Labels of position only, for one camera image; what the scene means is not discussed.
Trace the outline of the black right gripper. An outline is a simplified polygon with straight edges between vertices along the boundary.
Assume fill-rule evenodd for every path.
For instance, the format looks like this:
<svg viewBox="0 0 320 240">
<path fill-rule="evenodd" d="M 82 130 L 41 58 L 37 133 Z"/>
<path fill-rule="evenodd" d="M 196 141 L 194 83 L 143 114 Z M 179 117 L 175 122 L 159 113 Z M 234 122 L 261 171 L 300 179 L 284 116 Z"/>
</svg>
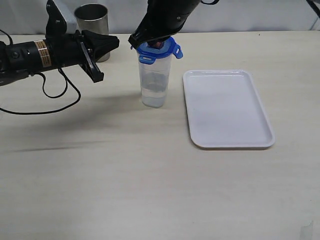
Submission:
<svg viewBox="0 0 320 240">
<path fill-rule="evenodd" d="M 141 44 L 163 42 L 179 32 L 199 0 L 149 0 L 146 19 L 132 33 L 128 42 L 137 49 Z"/>
</svg>

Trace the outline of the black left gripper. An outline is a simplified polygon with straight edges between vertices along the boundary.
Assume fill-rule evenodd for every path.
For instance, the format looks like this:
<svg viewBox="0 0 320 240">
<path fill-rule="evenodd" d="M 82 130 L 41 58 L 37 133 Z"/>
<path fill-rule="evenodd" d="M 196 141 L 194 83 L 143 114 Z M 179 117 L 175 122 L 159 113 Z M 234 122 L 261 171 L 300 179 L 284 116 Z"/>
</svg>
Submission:
<svg viewBox="0 0 320 240">
<path fill-rule="evenodd" d="M 89 30 L 81 33 L 58 34 L 46 31 L 44 40 L 49 57 L 44 57 L 44 69 L 58 69 L 79 65 L 94 83 L 103 81 L 104 73 L 96 62 L 117 49 L 120 45 L 118 37 L 98 34 Z"/>
</svg>

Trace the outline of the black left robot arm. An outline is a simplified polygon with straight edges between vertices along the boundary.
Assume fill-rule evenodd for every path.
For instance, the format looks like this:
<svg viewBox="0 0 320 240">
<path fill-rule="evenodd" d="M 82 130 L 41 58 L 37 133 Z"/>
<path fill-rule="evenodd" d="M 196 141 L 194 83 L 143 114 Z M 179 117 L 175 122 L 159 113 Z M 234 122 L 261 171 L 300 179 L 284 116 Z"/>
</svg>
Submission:
<svg viewBox="0 0 320 240">
<path fill-rule="evenodd" d="M 0 84 L 5 86 L 29 76 L 79 65 L 94 83 L 104 79 L 97 61 L 120 45 L 116 36 L 88 30 L 16 44 L 0 43 Z"/>
</svg>

